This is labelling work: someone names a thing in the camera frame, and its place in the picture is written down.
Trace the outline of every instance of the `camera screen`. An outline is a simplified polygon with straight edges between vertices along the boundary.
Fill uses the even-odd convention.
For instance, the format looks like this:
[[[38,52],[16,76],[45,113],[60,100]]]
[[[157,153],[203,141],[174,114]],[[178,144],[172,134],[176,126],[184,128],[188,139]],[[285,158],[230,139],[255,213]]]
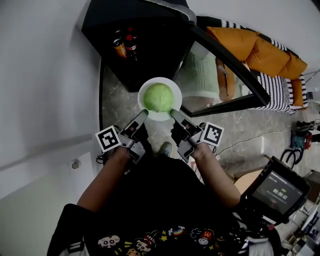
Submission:
[[[299,189],[274,171],[271,171],[252,194],[253,197],[281,214],[286,213],[302,195]]]

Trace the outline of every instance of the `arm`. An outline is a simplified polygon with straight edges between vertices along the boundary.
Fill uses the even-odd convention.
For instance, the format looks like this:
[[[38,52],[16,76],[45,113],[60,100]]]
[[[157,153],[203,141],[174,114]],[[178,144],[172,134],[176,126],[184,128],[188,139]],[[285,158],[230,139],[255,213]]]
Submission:
[[[116,188],[129,160],[128,150],[122,146],[118,147],[97,177],[84,191],[77,205],[97,212]]]
[[[240,202],[240,192],[226,175],[208,144],[197,144],[192,157],[204,183],[213,190],[221,202],[228,208],[236,206]]]

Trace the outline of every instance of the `refrigerator door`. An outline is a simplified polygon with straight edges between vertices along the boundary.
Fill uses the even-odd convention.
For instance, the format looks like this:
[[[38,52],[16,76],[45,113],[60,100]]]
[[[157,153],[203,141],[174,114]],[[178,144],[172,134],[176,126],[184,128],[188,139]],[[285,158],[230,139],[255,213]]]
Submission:
[[[222,44],[194,25],[186,37],[193,45],[174,81],[182,93],[182,107],[190,117],[266,106],[270,96]]]

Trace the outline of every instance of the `white bowl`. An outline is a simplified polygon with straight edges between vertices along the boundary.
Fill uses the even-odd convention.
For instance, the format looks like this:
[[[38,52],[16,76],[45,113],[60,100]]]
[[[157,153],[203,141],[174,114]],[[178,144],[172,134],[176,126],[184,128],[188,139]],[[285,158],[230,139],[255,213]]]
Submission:
[[[181,108],[181,104],[182,104],[182,95],[181,95],[181,91],[178,87],[178,85],[168,79],[168,78],[165,78],[165,77],[155,77],[155,78],[152,78],[148,81],[146,81],[140,88],[139,92],[138,92],[138,105],[139,105],[139,108],[141,110],[145,110],[147,109],[145,107],[145,104],[144,104],[144,95],[145,95],[145,92],[146,90],[154,85],[154,84],[165,84],[167,86],[170,87],[172,93],[173,93],[173,97],[174,97],[174,101],[173,101],[173,106],[172,108],[179,111],[179,109]],[[171,118],[171,115],[169,112],[155,112],[155,111],[152,111],[152,110],[149,110],[149,115],[148,115],[148,118],[152,119],[152,120],[155,120],[155,121],[166,121],[166,120],[169,120]]]

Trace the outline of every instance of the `white wall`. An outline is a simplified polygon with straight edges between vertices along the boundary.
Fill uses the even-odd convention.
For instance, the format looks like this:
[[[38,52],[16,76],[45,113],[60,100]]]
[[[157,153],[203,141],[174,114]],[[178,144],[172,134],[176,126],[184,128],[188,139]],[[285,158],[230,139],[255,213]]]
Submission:
[[[0,255],[47,255],[63,207],[77,203],[95,176],[90,153],[79,160],[78,169],[61,165],[0,200]]]
[[[277,40],[320,69],[320,11],[311,0],[187,0],[198,16],[244,25]]]
[[[75,28],[86,2],[0,1],[0,198],[94,150],[100,56]]]

